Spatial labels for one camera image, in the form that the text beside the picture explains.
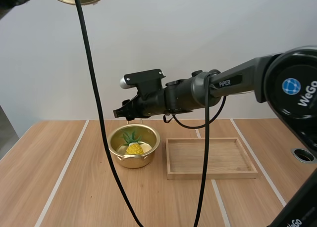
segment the pot rim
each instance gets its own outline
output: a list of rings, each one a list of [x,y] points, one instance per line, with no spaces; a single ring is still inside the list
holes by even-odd
[[[123,128],[126,128],[126,127],[144,127],[144,128],[150,129],[150,130],[154,133],[154,135],[156,136],[157,141],[156,141],[154,147],[152,147],[152,149],[150,149],[148,152],[145,152],[145,153],[141,154],[141,157],[145,157],[145,156],[151,154],[151,153],[154,152],[154,151],[157,149],[157,147],[159,146],[160,136],[159,136],[159,132],[158,132],[157,130],[155,130],[154,128],[149,127],[149,126],[147,126],[147,125],[143,125],[143,124],[128,124],[128,125],[119,127],[119,128],[113,130],[113,131],[110,133],[110,135],[109,135],[109,140],[108,140],[108,146],[109,146],[109,150],[110,150],[110,152],[111,152],[112,154],[114,154],[114,155],[116,155],[116,156],[118,156],[118,157],[120,157],[120,158],[122,158],[122,157],[124,156],[124,154],[120,154],[120,153],[118,153],[117,151],[115,151],[115,150],[112,148],[112,146],[111,146],[111,139],[112,139],[113,135],[114,135],[116,132],[118,132],[119,130],[121,130],[121,129],[123,129]]]

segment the wooden table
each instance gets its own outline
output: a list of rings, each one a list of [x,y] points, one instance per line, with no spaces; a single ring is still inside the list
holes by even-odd
[[[195,126],[203,121],[183,121]],[[191,227],[200,180],[167,180],[167,137],[204,137],[175,122],[144,121],[158,130],[153,162],[131,170],[116,164],[129,200],[146,227]],[[106,121],[107,133],[124,121]],[[239,137],[260,175],[208,180],[199,226],[265,227],[317,164],[290,152],[303,145],[278,119],[216,120],[210,137]],[[35,124],[0,161],[1,227],[134,227],[112,176],[98,121]]]

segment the blue globe logo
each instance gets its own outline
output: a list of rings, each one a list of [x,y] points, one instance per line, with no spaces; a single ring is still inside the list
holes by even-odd
[[[294,78],[288,78],[284,80],[282,89],[288,95],[295,95],[301,90],[301,83]]]

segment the round hole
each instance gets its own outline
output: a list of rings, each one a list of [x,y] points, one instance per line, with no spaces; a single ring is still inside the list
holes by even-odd
[[[312,154],[310,154],[309,152],[307,152],[306,150],[303,149],[296,149],[294,151],[294,154],[304,160],[304,161],[313,161],[314,160],[314,156]]]

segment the pineapple leaves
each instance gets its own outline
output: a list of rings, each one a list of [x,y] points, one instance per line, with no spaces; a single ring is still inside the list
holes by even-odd
[[[135,131],[133,131],[131,134],[129,134],[126,131],[122,131],[122,132],[123,132],[122,138],[126,142],[124,145],[129,145],[130,143],[138,143],[142,138],[142,136],[135,138],[135,133],[136,133]]]
[[[131,134],[131,138],[132,138],[133,140],[135,140],[134,136],[135,136],[135,131],[133,131],[132,134]]]

